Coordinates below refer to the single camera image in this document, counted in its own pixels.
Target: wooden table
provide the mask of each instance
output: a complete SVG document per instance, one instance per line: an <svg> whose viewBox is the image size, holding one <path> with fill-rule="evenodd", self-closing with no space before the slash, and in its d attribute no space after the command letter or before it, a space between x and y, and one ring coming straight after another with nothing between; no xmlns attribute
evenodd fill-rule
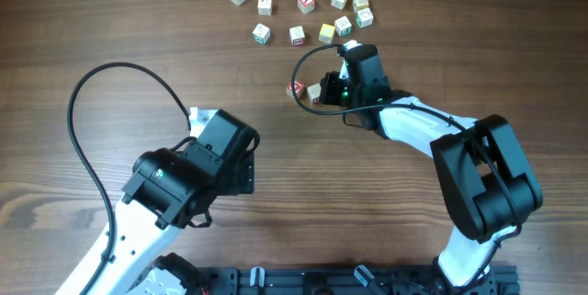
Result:
<svg viewBox="0 0 588 295"><path fill-rule="evenodd" d="M351 17L351 2L341 11L317 0L302 15L296 0L274 0L272 17L256 2L0 0L0 293L53 293L107 220L65 111L82 75L113 61L152 69L187 106L225 108L262 136L255 194L217 199L213 226L185 230L169 251L243 268L426 264L439 254L452 222L432 161L286 95L296 61L322 45L322 23ZM584 294L588 0L370 4L375 24L354 25L350 39L379 47L395 88L453 114L505 116L534 166L544 206L495 264L518 265L525 294ZM258 22L271 28L266 46L252 39ZM288 41L298 25L302 48ZM325 51L300 79L311 85L339 67ZM113 202L141 153L187 135L166 92L125 69L92 78L74 118Z"/></svg>

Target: black metal base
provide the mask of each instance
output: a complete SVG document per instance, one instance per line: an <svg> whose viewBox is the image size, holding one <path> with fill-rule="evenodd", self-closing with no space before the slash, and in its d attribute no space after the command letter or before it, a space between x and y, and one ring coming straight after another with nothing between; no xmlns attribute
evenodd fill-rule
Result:
<svg viewBox="0 0 588 295"><path fill-rule="evenodd" d="M380 288L390 295L428 295L432 266L371 269ZM209 295L373 295L348 269L270 269L264 286L251 287L251 270L234 267L199 268ZM520 293L516 267L492 267L492 274L466 295L516 295Z"/></svg>
<svg viewBox="0 0 588 295"><path fill-rule="evenodd" d="M172 253L160 256L146 267L132 289L139 285L153 268L170 271L180 279L187 295L373 295L354 276L355 267L314 269L255 268L254 285L252 270L235 267L196 268L184 258ZM453 295L455 289L447 289L436 272L435 265L374 268L370 284L379 286L379 294L387 295ZM479 285L464 295L517 295L516 267L491 267Z"/></svg>

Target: black cable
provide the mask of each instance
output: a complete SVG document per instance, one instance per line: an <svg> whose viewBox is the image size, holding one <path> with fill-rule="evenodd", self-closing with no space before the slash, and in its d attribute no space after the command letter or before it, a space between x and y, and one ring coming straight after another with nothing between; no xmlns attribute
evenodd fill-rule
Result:
<svg viewBox="0 0 588 295"><path fill-rule="evenodd" d="M296 74L298 74L298 70L299 70L300 66L307 58L309 58L311 55L313 55L317 51L322 51L322 50L330 49L330 48L340 48L340 47L343 47L343 45L338 44L338 43L334 43L334 44L324 45L324 46L315 48L315 49L307 52L298 61L298 63L296 64L296 67L294 67L294 71L292 72L291 86L294 87L294 82L296 80ZM496 169L494 162L492 161L490 156L484 151L484 149L480 146L480 144L471 136L471 134L468 132L468 130L465 127L463 127L461 124L454 121L453 118L447 117L447 116L445 116L439 112L433 111L429 108L423 108L423 107L419 107L419 106L416 106L413 104L409 105L409 104L403 104L403 103L391 103L388 105L374 105L374 106L365 106L365 107L359 107L359 108L348 108L345 110L338 110L338 111L320 111L320 110L316 110L313 108L308 108L305 105L303 105L296 94L293 94L293 97L294 97L294 100L296 100L296 103L302 109L304 109L310 113L313 113L315 115L323 115L323 116L346 115L346 114L358 112L361 110L384 109L384 108L408 108L408 109L423 111L425 113L433 115L433 116L447 122L447 124L456 127L458 130L461 130L461 135L466 136L472 142L473 148L481 156L481 158L484 160L484 162L490 167L492 174L496 178L496 181L498 182L498 186L500 187L501 191L503 192L503 195L506 198L506 202L508 204L508 207L513 215L514 224L515 224L516 228L515 228L514 232L502 235L494 241L494 245L492 247L492 250L484 259L483 264L481 265L481 268L478 269L476 274L468 281L468 283L466 285L458 288L460 290L459 294L468 291L468 289L470 289L472 287L472 285L475 285L475 283L477 282L480 275L483 273L483 271L486 269L486 267L492 261L492 258L494 257L494 254L496 254L496 251L498 250L498 248L500 248L502 241L516 237L523 230L523 224L521 223L520 218L519 218L518 214L516 213L515 203L513 202L513 197L511 196L510 192L508 191L508 188L506 187L506 184L504 183L504 180L501 177L500 173Z"/></svg>
<svg viewBox="0 0 588 295"><path fill-rule="evenodd" d="M195 137L185 137L184 139L182 139L181 142L178 142L177 145L173 146L169 150L172 152L175 152L176 150L180 149L181 146L183 146L184 144L186 144L187 142L189 142L192 139L195 140L196 138Z"/></svg>
<svg viewBox="0 0 588 295"><path fill-rule="evenodd" d="M98 178L98 175L94 171L94 168L92 168L92 165L90 165L90 162L88 162L87 158L85 157L84 151L82 151L82 147L80 147L80 143L77 141L77 137L75 136L74 103L75 103L75 99L77 98L78 93L80 92L80 89L82 88L82 85L84 85L84 83L88 79L90 79L91 76L99 73L102 70L106 70L106 69L113 68L113 67L129 67L132 69L136 69L136 70L142 71L142 72L150 75L153 79L155 79L159 84L161 84L167 90L167 92L169 92L169 94L174 98L177 105L182 109L182 112L184 113L184 115L187 118L188 129L190 129L190 120L189 120L190 114L187 112L187 109L184 107L184 105L180 101L179 97L177 97L174 90L157 74L155 74L151 70L146 69L140 65L128 63L128 62L112 62L112 63L100 65L97 68L95 68L94 70L87 73L84 77L82 77L82 79L80 79L80 81L77 83L77 85L73 89L72 96L70 97L70 103L67 106L67 130L70 133L70 139L72 140L72 144L73 144L75 151L77 152L77 155L80 157L82 164L84 165L85 169L90 174L90 177L92 177L92 180L94 180L94 182L96 183L96 187L98 188L98 191L100 192L100 196L102 196L102 200L104 201L104 205L106 207L107 215L108 215L107 248L105 249L105 251L101 255L100 264L98 264L96 271L94 272L92 277L88 280L85 287L82 289L82 292L80 293L81 295L86 294L92 288L92 286L96 283L98 277L100 277L100 274L102 273L102 270L104 270L104 267L106 266L108 260L112 256L112 251L114 249L114 243L115 243L115 239L117 236L117 224L116 224L117 221L115 219L114 210L112 209L112 204L110 203L110 199L108 198L108 194L104 188L104 185L102 185L102 182L100 181L100 178Z"/></svg>

